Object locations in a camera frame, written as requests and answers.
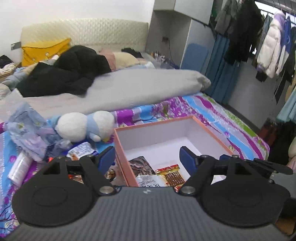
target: white plush head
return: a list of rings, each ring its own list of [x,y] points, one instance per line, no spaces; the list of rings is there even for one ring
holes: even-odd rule
[[[97,111],[88,116],[88,135],[95,142],[106,141],[114,128],[114,116],[107,111]]]
[[[55,126],[57,133],[71,142],[86,138],[87,116],[78,112],[62,115]]]

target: gray blanket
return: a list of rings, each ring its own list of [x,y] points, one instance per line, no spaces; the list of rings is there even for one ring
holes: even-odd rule
[[[208,78],[192,70],[131,69],[97,77],[84,97],[65,93],[25,100],[44,118],[50,118],[70,112],[90,114],[98,110],[132,109],[192,95],[210,84]]]

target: floral bedsheet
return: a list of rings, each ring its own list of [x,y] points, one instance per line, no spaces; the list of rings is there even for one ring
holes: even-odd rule
[[[213,132],[226,146],[243,159],[267,159],[269,146],[254,133],[245,123],[231,112],[217,104],[203,93],[193,96],[175,97],[158,104],[135,107],[131,110],[112,112],[116,126],[139,125],[183,116],[196,116]],[[103,151],[109,143],[97,143],[98,152]],[[11,207],[12,196],[17,190],[7,175],[19,154],[18,148],[12,142],[8,133],[0,134],[0,237],[7,236],[18,225]],[[40,164],[34,162],[25,178],[32,177]]]

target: wall outlet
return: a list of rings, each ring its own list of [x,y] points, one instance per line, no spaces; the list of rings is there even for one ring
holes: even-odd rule
[[[168,41],[168,37],[163,37],[162,42],[167,42]]]
[[[21,46],[22,46],[22,42],[17,42],[17,43],[10,45],[11,50],[19,49],[19,48],[21,48]]]

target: electrical cord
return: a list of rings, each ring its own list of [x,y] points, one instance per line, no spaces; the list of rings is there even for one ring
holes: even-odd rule
[[[169,48],[169,50],[170,50],[170,39],[168,39],[168,48]],[[171,59],[171,61],[173,62],[173,64],[176,65],[175,62],[173,61],[173,58],[172,58],[172,54],[171,54],[171,52],[170,52],[170,59]]]

